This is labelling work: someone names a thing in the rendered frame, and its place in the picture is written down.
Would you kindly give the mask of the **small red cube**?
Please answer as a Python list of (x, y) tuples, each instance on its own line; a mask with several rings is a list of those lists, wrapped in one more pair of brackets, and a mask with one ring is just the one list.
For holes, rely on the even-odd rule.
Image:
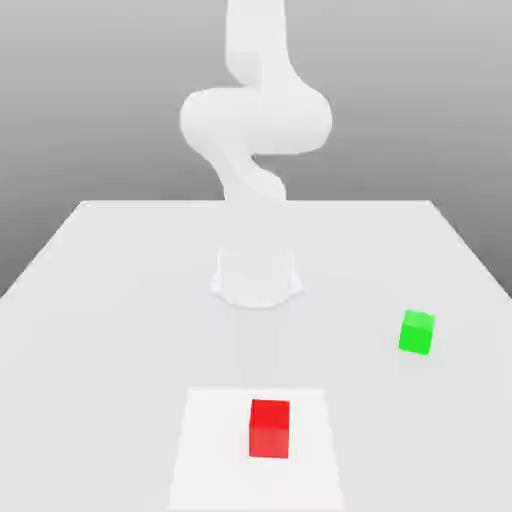
[(250, 457), (289, 457), (290, 409), (289, 401), (252, 400), (249, 419)]

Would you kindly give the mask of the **small green cube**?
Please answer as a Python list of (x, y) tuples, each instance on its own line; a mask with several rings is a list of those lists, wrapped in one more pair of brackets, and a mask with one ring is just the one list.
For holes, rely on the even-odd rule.
[(427, 356), (435, 328), (435, 316), (414, 310), (404, 312), (398, 347), (402, 351)]

